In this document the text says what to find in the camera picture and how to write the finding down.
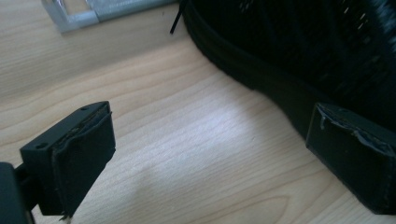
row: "wooden table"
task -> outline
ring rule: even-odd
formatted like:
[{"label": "wooden table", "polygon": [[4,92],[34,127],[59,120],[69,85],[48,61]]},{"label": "wooden table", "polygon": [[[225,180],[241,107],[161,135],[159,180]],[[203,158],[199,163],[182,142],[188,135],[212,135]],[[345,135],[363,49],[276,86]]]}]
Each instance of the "wooden table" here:
[{"label": "wooden table", "polygon": [[176,14],[61,35],[39,0],[1,1],[1,161],[19,165],[24,144],[109,101],[117,152],[72,223],[396,223],[363,207],[273,102],[211,64],[183,22],[169,35]]}]

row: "black zip tie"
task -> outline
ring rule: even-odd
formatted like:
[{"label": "black zip tie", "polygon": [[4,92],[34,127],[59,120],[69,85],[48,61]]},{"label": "black zip tie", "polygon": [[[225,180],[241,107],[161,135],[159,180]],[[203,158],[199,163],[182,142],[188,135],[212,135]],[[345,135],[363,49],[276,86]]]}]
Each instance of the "black zip tie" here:
[{"label": "black zip tie", "polygon": [[180,16],[183,13],[184,9],[186,8],[186,5],[187,5],[188,1],[189,0],[180,0],[180,4],[178,6],[178,13],[176,15],[175,21],[174,21],[174,23],[172,25],[172,29],[171,29],[171,32],[170,32],[171,35],[175,32],[178,20],[180,20]]}]

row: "wooden table surface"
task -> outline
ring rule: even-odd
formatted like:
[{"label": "wooden table surface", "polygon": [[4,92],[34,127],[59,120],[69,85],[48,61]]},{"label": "wooden table surface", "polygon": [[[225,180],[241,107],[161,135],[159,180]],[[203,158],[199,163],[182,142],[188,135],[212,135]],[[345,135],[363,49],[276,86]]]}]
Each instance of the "wooden table surface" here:
[{"label": "wooden table surface", "polygon": [[21,164],[24,144],[109,101],[117,151],[72,223],[396,223],[362,206],[273,102],[211,64],[182,21],[169,35],[176,14],[61,35],[39,0],[2,0],[1,161]]}]

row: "wood grain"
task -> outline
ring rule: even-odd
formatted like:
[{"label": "wood grain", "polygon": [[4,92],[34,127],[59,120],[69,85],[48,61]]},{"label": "wood grain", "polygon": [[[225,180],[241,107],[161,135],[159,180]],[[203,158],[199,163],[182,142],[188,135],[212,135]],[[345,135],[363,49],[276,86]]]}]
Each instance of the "wood grain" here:
[{"label": "wood grain", "polygon": [[[0,159],[108,100],[117,152],[72,223],[395,223],[364,208],[279,108],[211,64],[177,5],[60,35],[40,4],[0,2]],[[42,217],[37,223],[58,223]]]}]

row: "black object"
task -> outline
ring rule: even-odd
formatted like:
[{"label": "black object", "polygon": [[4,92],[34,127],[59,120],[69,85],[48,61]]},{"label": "black object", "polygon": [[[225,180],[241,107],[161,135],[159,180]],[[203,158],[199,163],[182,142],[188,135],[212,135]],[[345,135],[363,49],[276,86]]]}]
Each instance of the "black object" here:
[{"label": "black object", "polygon": [[[21,149],[23,164],[15,175],[2,163],[1,171],[7,172],[8,179],[2,179],[0,185],[15,183],[17,177],[21,194],[14,187],[1,191],[2,197],[12,194],[15,200],[6,198],[0,210],[9,210],[7,204],[14,203],[21,208],[22,198],[27,214],[38,204],[45,216],[73,216],[112,158],[115,144],[109,103],[80,108]],[[0,219],[12,220],[9,216],[13,214],[2,214]]]},{"label": "black object", "polygon": [[306,146],[376,214],[396,214],[396,134],[352,111],[317,104]]},{"label": "black object", "polygon": [[[395,1],[181,1],[187,2],[180,10],[198,49],[227,75],[274,100],[302,137],[317,102],[354,111],[396,133]],[[333,147],[342,144],[333,141]],[[372,163],[363,152],[356,156]],[[342,169],[337,166],[335,174]],[[394,191],[396,174],[387,174],[383,181]],[[366,196],[358,197],[373,208]],[[396,213],[392,206],[373,209]]]}]

